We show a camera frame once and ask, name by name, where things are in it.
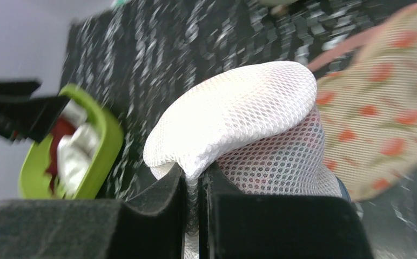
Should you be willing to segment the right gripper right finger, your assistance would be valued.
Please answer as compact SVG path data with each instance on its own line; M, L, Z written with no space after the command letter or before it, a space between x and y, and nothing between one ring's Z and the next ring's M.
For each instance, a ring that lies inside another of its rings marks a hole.
M340 197L252 195L213 163L200 177L201 258L372 258L364 228Z

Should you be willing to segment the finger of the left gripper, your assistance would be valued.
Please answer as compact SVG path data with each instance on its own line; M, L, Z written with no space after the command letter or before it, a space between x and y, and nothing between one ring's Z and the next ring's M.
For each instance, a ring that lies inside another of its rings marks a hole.
M42 142L69 103L65 95L32 97L37 79L0 80L0 136L14 142Z

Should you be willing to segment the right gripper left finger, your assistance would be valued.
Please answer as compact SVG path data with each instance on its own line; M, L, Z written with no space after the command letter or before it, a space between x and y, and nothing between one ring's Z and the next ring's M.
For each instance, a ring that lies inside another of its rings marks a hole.
M185 180L175 165L130 201L0 201L0 258L182 258Z

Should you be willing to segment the white mesh laundry bag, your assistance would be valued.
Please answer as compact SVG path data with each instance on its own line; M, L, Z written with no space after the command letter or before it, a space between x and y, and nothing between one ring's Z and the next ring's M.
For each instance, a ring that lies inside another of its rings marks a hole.
M291 61L247 65L185 92L148 136L143 159L156 179L179 165L187 184L184 257L199 258L198 180L217 163L243 193L334 196L344 184L324 165L317 82Z

